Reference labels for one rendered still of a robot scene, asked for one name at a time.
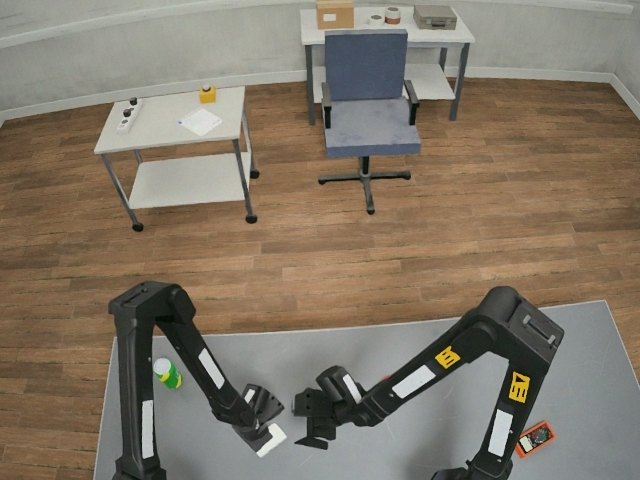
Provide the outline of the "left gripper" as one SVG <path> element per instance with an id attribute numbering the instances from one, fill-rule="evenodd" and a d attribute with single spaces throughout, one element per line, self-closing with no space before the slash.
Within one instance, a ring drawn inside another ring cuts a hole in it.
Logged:
<path id="1" fill-rule="evenodd" d="M 235 430 L 235 432 L 251 447 L 253 448 L 254 452 L 259 452 L 262 447 L 268 443 L 271 439 L 273 439 L 273 434 L 269 431 L 265 436 L 263 436 L 261 439 L 259 438 L 259 436 L 257 435 L 257 433 L 260 430 L 260 423 L 259 423 L 259 430 L 256 434 L 252 435 L 252 436 L 244 436 L 241 435 L 241 433 L 239 433 L 239 431 L 237 430 L 237 428 L 235 427 L 235 425 L 232 425 L 232 428 Z M 243 437 L 244 436 L 244 437 Z"/>

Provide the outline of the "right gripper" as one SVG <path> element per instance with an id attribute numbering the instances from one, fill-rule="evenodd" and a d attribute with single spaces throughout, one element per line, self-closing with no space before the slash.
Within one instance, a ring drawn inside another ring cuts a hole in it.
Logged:
<path id="1" fill-rule="evenodd" d="M 306 388 L 304 390 L 304 392 L 305 391 L 306 392 L 310 392 L 310 393 L 314 393 L 314 394 L 322 396 L 322 397 L 326 396 L 325 393 L 322 390 L 319 390 L 319 389 Z M 315 393 L 315 392 L 318 392 L 318 393 Z M 337 416 L 336 416 L 336 414 L 334 412 L 335 403 L 336 402 L 334 402 L 333 405 L 332 405 L 333 416 L 334 416 L 334 418 L 336 419 L 336 421 L 338 423 L 343 425 L 343 423 L 341 423 L 338 420 L 338 418 L 337 418 Z M 329 440 L 329 441 L 335 440 L 336 439 L 336 427 L 332 428 L 332 429 L 328 429 L 328 430 L 322 430 L 322 429 L 314 428 L 314 419 L 311 419 L 310 417 L 307 417 L 306 437 L 304 437 L 304 438 L 302 438 L 300 440 L 297 440 L 296 442 L 294 442 L 294 444 L 304 445 L 304 446 L 313 447 L 313 448 L 322 449 L 322 450 L 328 450 L 328 442 L 323 441 L 322 439 L 317 439 L 318 437 L 325 438 L 326 440 Z M 300 444 L 300 443 L 302 443 L 302 444 Z"/>

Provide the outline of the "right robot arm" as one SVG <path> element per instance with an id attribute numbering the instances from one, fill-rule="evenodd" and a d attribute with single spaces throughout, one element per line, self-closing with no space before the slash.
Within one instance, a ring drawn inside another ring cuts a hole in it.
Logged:
<path id="1" fill-rule="evenodd" d="M 508 359 L 509 366 L 480 450 L 472 461 L 466 460 L 465 474 L 458 473 L 454 480 L 508 480 L 513 468 L 509 458 L 564 333 L 513 287 L 497 286 L 489 290 L 477 308 L 471 308 L 433 343 L 368 391 L 344 367 L 334 365 L 315 380 L 326 396 L 306 391 L 296 394 L 291 413 L 318 417 L 314 428 L 327 430 L 342 426 L 332 413 L 336 402 L 334 412 L 341 423 L 374 427 L 409 400 L 489 351 Z"/>

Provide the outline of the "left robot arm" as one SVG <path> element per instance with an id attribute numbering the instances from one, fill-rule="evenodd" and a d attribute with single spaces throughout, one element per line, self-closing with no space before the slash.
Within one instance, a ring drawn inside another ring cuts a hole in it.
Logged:
<path id="1" fill-rule="evenodd" d="M 218 421 L 235 425 L 244 436 L 256 434 L 260 422 L 257 435 L 261 439 L 270 431 L 266 422 L 285 409 L 273 394 L 269 397 L 270 392 L 258 385 L 248 383 L 242 396 L 239 394 L 195 326 L 196 311 L 179 284 L 158 281 L 140 282 L 108 303 L 118 342 L 123 442 L 112 480 L 167 480 L 155 436 L 152 363 L 155 324 L 207 397 Z"/>

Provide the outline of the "green soda can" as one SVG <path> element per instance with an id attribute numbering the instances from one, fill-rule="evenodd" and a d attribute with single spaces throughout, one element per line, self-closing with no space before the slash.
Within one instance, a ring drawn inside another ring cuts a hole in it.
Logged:
<path id="1" fill-rule="evenodd" d="M 154 364 L 154 373 L 170 389 L 177 388 L 182 383 L 181 373 L 169 359 L 157 360 Z"/>

